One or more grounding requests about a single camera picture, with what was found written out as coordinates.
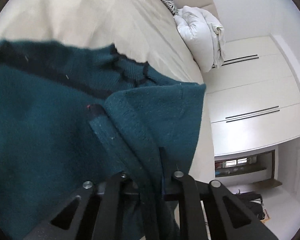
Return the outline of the dark teal knit sweater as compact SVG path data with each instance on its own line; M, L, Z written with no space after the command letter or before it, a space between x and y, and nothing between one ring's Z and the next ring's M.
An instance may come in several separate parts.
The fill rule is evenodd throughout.
M55 41L0 41L0 229L24 238L85 181L126 172L140 190L123 239L179 239L162 184L188 172L204 84L120 54Z

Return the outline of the dark bag on floor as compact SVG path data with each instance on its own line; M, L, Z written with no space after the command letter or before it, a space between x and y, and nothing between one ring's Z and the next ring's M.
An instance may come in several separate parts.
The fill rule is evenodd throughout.
M263 198L256 192L237 193L235 196L259 219L265 219Z

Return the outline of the white folded duvet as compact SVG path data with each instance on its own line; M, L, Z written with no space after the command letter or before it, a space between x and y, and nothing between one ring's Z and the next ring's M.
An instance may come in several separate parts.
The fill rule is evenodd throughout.
M202 73L225 60L225 29L209 11L184 6L174 16L177 30Z

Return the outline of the beige bed sheet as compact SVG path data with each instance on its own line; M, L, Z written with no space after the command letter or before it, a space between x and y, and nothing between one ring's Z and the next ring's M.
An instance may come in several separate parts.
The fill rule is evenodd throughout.
M114 45L171 79L203 84L170 12L159 0L16 0L0 16L0 41L55 41L99 49ZM189 174L214 177L213 143L203 101L198 144Z

